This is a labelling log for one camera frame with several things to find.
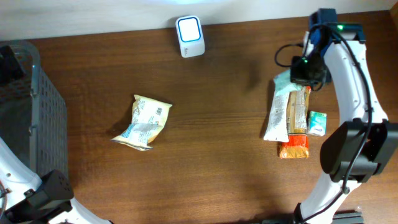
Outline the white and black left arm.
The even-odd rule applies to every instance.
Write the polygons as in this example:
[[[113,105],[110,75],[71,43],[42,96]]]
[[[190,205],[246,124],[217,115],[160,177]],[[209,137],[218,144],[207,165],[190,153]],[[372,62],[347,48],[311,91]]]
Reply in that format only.
[[[1,223],[107,223],[68,177],[67,107],[28,42],[1,44]]]

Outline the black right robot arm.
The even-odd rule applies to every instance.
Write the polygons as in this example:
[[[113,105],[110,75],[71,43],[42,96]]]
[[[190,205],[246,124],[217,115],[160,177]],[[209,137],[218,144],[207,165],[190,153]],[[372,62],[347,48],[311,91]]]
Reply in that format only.
[[[319,9],[308,28],[290,79],[315,91],[332,81],[340,124],[322,144],[322,174],[296,206],[292,222],[360,223],[358,214],[339,214],[338,209],[353,190],[384,170],[397,148],[397,125],[388,120],[374,91],[363,27],[338,22],[334,9]]]

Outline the orange spaghetti packet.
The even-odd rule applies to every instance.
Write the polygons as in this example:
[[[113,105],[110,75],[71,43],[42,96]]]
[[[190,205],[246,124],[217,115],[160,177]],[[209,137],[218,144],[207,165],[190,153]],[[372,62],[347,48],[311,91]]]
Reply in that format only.
[[[279,146],[281,159],[301,159],[309,157],[307,112],[311,88],[290,92],[287,105],[288,142]]]

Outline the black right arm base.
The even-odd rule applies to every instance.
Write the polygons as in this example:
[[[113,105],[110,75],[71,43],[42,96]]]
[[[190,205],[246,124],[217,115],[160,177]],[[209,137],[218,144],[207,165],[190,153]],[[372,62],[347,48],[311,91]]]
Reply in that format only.
[[[364,218],[361,212],[339,213],[333,216],[332,224],[364,224]]]

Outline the teal plastic packet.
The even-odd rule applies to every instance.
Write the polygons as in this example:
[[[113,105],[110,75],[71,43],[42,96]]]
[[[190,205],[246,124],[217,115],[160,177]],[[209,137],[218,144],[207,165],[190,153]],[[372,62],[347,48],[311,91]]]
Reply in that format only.
[[[291,82],[290,69],[278,74],[274,79],[275,93],[277,96],[299,91],[303,88],[302,85]]]

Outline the white cream snack bag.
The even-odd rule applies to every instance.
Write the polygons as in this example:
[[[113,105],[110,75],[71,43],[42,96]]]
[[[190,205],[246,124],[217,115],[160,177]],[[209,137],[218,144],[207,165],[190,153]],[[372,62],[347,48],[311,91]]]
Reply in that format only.
[[[111,141],[138,151],[153,149],[149,143],[164,129],[171,107],[169,103],[134,95],[131,123],[125,131],[112,138]]]

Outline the green white tissue pack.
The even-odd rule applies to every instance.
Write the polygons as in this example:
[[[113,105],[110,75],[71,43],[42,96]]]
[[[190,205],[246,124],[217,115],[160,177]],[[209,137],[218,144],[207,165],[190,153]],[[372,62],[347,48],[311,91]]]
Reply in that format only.
[[[326,113],[311,111],[308,117],[307,133],[314,136],[324,136],[326,134]]]

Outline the white tube with gold cap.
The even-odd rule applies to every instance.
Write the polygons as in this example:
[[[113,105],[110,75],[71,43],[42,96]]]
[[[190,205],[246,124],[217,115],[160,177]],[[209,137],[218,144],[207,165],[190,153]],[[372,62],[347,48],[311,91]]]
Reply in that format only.
[[[290,93],[274,92],[269,121],[263,137],[265,141],[288,142],[287,104]]]

